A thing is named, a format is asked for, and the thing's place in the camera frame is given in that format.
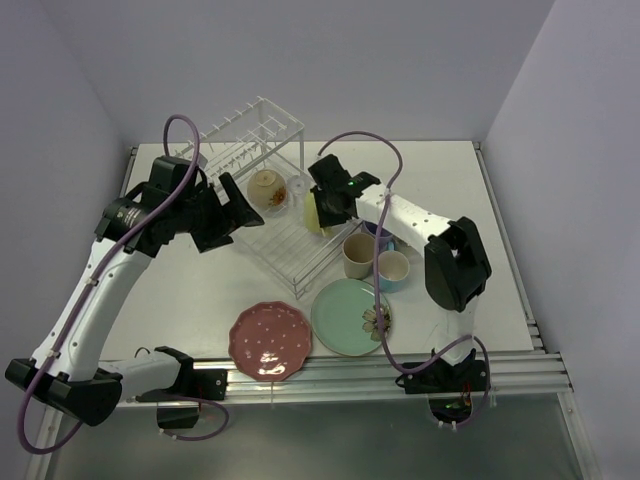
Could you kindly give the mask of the clear faceted drinking glass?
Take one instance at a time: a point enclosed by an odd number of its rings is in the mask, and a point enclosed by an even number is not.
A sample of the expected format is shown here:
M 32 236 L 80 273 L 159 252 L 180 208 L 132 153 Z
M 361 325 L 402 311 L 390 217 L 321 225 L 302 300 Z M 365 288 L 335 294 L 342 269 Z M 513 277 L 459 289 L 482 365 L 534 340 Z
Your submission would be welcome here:
M 288 182 L 288 189 L 294 196 L 304 195 L 310 189 L 309 178 L 306 175 L 291 177 Z

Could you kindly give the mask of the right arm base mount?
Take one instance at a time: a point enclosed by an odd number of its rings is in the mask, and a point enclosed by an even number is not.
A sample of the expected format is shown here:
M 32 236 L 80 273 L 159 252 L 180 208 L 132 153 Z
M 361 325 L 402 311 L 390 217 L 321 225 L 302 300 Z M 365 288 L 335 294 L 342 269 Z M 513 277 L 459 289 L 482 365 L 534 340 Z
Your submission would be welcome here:
M 472 348 L 455 366 L 439 359 L 420 373 L 402 373 L 395 384 L 407 395 L 426 395 L 438 427 L 456 431 L 490 404 L 491 374 L 488 356 L 483 356 L 477 359 Z

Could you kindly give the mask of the light blue mug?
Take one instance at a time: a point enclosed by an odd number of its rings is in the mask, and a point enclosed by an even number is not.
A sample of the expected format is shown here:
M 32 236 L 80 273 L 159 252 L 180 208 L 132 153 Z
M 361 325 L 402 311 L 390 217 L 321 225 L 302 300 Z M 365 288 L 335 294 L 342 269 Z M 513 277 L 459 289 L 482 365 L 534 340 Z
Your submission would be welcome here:
M 404 288 L 410 274 L 408 258 L 396 250 L 387 250 L 378 256 L 378 284 L 383 292 L 397 292 Z

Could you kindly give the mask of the beige floral ceramic bowl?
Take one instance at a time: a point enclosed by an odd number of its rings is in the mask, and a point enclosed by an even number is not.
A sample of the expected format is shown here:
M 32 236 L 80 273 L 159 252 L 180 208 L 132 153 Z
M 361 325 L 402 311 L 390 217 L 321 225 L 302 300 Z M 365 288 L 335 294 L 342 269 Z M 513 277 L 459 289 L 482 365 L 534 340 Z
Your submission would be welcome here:
M 262 211 L 280 206 L 287 199 L 284 177 L 270 169 L 257 171 L 248 182 L 247 196 L 249 201 Z

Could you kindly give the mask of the beige cup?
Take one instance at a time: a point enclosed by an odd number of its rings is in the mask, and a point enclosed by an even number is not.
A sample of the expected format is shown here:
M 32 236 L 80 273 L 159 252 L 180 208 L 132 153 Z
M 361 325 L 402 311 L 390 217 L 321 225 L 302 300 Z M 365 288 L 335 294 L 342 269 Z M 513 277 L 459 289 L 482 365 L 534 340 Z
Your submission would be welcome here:
M 374 259 L 375 239 L 365 233 L 354 233 L 342 244 L 345 276 L 362 280 L 369 276 Z

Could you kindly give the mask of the pale yellow mug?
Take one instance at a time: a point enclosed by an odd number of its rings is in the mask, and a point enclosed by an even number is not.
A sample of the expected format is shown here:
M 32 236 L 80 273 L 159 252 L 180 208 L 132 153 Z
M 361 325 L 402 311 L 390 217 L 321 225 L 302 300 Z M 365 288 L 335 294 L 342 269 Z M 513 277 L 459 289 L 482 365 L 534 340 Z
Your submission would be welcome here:
M 312 234 L 321 235 L 324 238 L 334 236 L 331 227 L 323 228 L 320 226 L 314 195 L 311 192 L 307 192 L 304 199 L 303 221 L 305 228 Z

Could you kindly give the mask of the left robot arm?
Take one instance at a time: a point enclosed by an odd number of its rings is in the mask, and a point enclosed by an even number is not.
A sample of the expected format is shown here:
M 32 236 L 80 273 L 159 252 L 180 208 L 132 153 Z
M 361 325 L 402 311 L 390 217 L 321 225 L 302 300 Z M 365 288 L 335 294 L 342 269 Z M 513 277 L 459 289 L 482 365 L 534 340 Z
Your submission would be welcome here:
M 219 182 L 225 202 L 200 168 L 185 159 L 156 158 L 147 181 L 105 208 L 86 270 L 63 313 L 30 357 L 10 362 L 6 379 L 88 426 L 104 422 L 130 397 L 190 395 L 194 360 L 185 353 L 163 346 L 126 361 L 106 362 L 100 355 L 131 289 L 163 246 L 188 234 L 204 253 L 232 243 L 241 227 L 263 225 L 230 174 Z

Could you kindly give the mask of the lavender cup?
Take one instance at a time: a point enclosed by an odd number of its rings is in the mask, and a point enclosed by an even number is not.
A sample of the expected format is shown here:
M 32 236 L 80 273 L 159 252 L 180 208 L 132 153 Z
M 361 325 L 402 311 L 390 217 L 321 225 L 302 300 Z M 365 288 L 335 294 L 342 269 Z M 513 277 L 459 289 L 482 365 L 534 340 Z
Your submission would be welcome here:
M 363 221 L 362 222 L 362 232 L 369 235 L 373 239 L 376 239 L 378 225 L 375 223 Z M 389 231 L 382 229 L 380 236 L 377 238 L 377 243 L 379 245 L 379 251 L 394 251 L 396 249 L 394 236 Z

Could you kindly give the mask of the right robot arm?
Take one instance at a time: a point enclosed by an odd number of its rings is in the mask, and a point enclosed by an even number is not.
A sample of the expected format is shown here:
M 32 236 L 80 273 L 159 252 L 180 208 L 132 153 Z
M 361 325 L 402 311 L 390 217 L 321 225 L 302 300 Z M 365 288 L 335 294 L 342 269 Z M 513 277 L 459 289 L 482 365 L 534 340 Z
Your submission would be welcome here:
M 375 223 L 421 254 L 425 288 L 445 312 L 445 327 L 433 365 L 435 383 L 452 390 L 468 374 L 464 360 L 474 347 L 478 297 L 492 268 L 476 224 L 467 217 L 451 220 L 393 193 L 368 172 L 351 175 L 329 154 L 309 167 L 311 188 L 322 227 L 350 219 Z

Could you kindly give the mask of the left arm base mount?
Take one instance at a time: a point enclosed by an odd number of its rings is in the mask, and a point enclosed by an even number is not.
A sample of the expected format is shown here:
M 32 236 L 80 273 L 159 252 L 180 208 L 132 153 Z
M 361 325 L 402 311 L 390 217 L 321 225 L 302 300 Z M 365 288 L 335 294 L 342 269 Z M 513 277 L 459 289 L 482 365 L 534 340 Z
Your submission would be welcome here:
M 227 377 L 225 369 L 195 370 L 183 390 L 174 393 L 152 390 L 136 396 L 135 400 L 138 403 L 195 403 L 191 407 L 159 406 L 156 409 L 158 427 L 185 435 L 199 420 L 210 420 L 217 423 L 215 432 L 219 433 L 229 421 L 228 411 L 221 405 L 226 396 Z

